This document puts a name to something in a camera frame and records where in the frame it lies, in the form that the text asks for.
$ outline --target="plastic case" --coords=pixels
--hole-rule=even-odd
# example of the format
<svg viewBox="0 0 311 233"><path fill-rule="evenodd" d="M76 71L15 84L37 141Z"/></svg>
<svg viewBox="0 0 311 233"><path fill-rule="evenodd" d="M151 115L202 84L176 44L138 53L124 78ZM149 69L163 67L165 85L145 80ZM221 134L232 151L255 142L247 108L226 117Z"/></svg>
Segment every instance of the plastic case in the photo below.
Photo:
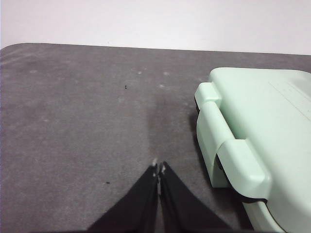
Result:
<svg viewBox="0 0 311 233"><path fill-rule="evenodd" d="M244 207L255 230L309 233L311 74L223 67L209 78L195 99L212 186L228 187L229 180L253 199Z"/></svg>

